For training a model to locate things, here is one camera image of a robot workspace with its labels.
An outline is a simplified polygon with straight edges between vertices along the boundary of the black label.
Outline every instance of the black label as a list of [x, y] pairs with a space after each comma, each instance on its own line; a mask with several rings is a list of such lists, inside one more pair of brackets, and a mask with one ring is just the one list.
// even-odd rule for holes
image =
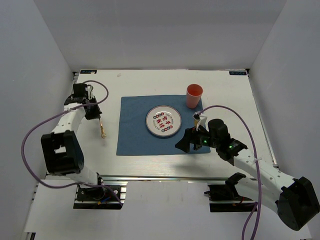
[[245, 76], [247, 75], [247, 73], [245, 71], [229, 71], [230, 75], [241, 75], [241, 76]]
[[80, 74], [96, 74], [97, 70], [81, 70]]

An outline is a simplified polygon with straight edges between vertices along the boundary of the plate with red design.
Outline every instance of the plate with red design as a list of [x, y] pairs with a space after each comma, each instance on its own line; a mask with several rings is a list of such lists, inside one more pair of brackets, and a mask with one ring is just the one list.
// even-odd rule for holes
[[149, 131], [158, 137], [169, 137], [181, 127], [180, 113], [171, 106], [156, 106], [146, 115], [145, 123]]

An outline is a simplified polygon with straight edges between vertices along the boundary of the red cup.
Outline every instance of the red cup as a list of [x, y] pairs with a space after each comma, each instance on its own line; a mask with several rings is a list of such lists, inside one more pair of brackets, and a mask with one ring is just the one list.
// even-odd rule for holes
[[189, 85], [186, 89], [186, 106], [194, 109], [198, 105], [203, 92], [204, 90], [198, 84]]

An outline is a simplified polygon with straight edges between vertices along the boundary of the placemat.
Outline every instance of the placemat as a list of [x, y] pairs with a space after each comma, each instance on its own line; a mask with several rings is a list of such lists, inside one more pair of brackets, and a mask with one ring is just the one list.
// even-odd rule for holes
[[[153, 135], [146, 126], [148, 112], [156, 106], [167, 105], [175, 108], [181, 115], [182, 123], [179, 131], [170, 137], [163, 138]], [[124, 96], [121, 98], [119, 134], [116, 155], [145, 156], [145, 155], [176, 155], [176, 154], [206, 154], [209, 147], [202, 147], [185, 153], [175, 148], [186, 128], [195, 126], [193, 114], [202, 110], [202, 101], [197, 107], [190, 109], [186, 106], [186, 95], [153, 95], [153, 96]]]

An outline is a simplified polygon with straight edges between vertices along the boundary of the white wall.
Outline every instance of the white wall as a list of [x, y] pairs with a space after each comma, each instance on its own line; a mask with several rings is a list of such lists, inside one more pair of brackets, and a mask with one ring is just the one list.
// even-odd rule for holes
[[286, 0], [35, 0], [71, 69], [239, 69]]
[[[320, 200], [320, 1], [289, 0], [250, 70], [280, 168], [313, 182]], [[320, 240], [320, 214], [308, 223]]]
[[[63, 109], [72, 73], [32, 0], [0, 0], [0, 238], [19, 240], [36, 182], [22, 163], [26, 132]], [[45, 174], [41, 127], [26, 145], [38, 175]]]

